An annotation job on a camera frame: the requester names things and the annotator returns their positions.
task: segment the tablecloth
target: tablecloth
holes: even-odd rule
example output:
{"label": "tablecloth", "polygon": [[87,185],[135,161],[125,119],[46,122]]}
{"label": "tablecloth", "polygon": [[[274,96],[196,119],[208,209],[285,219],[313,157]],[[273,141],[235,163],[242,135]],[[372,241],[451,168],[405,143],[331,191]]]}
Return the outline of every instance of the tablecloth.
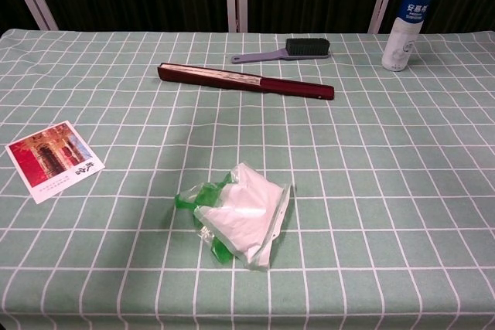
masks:
{"label": "tablecloth", "polygon": [[[0,39],[0,142],[68,120],[106,168],[36,205],[0,151],[6,328],[495,328],[495,32],[327,34],[327,60],[231,65],[291,35]],[[331,84],[335,100],[162,82],[160,63]],[[292,184],[268,272],[222,265],[181,190],[247,162]]]}

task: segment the red postcard image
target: red postcard image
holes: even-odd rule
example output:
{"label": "red postcard image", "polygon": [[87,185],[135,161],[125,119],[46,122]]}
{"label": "red postcard image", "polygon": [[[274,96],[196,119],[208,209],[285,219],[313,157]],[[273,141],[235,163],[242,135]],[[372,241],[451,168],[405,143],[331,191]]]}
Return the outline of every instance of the red postcard image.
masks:
{"label": "red postcard image", "polygon": [[36,202],[104,167],[68,121],[6,147]]}

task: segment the spray can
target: spray can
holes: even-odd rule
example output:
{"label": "spray can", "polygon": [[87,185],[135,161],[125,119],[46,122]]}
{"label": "spray can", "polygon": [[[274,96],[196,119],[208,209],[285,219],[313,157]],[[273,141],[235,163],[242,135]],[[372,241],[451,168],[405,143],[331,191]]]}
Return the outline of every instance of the spray can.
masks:
{"label": "spray can", "polygon": [[381,58],[381,64],[387,70],[401,71],[407,66],[430,1],[402,0]]}

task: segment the black bristles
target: black bristles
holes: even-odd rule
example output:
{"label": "black bristles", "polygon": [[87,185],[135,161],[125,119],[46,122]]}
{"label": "black bristles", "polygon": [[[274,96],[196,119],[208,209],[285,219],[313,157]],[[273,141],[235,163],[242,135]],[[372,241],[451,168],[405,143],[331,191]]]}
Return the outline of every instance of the black bristles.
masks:
{"label": "black bristles", "polygon": [[285,48],[290,56],[326,56],[330,42],[327,39],[287,39]]}

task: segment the plastic bag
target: plastic bag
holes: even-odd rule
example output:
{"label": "plastic bag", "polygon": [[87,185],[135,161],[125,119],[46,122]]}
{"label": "plastic bag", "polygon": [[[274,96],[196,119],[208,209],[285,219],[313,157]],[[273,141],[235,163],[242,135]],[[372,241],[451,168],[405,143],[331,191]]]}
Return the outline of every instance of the plastic bag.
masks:
{"label": "plastic bag", "polygon": [[[191,189],[181,192],[175,197],[176,208],[189,209],[192,212],[199,206],[215,206],[222,188],[231,182],[230,173],[227,174],[222,182],[218,183],[201,183]],[[221,243],[213,233],[208,230],[195,216],[193,216],[194,225],[198,229],[198,236],[203,242],[210,247],[211,252],[221,263],[232,260],[234,255]]]}
{"label": "plastic bag", "polygon": [[200,230],[205,228],[200,234],[205,241],[213,243],[217,239],[246,268],[266,269],[272,241],[280,234],[289,195],[290,185],[281,187],[269,182],[240,163],[222,182],[202,183],[181,192],[176,205],[193,211]]}

